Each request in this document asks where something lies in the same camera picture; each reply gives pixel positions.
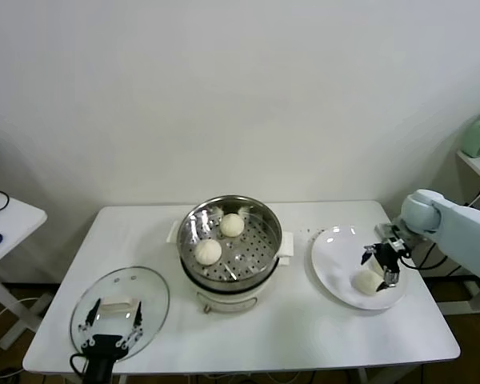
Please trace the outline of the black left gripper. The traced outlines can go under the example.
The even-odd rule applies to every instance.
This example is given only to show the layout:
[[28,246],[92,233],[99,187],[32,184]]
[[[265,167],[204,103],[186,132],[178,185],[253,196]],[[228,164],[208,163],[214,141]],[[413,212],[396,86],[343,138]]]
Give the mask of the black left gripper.
[[126,332],[123,336],[113,334],[93,334],[101,299],[94,304],[80,305],[78,308],[78,349],[87,360],[83,373],[84,383],[111,383],[114,364],[128,355],[128,349],[143,336],[142,302],[136,301],[124,318]]

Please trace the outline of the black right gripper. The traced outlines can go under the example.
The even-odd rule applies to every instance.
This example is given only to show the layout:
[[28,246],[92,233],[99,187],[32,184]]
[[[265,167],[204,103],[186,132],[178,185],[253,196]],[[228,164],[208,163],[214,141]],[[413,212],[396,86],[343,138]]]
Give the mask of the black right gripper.
[[361,264],[364,265],[371,257],[375,256],[383,271],[382,282],[378,285],[377,290],[395,288],[400,272],[398,252],[387,242],[364,246],[364,249]]

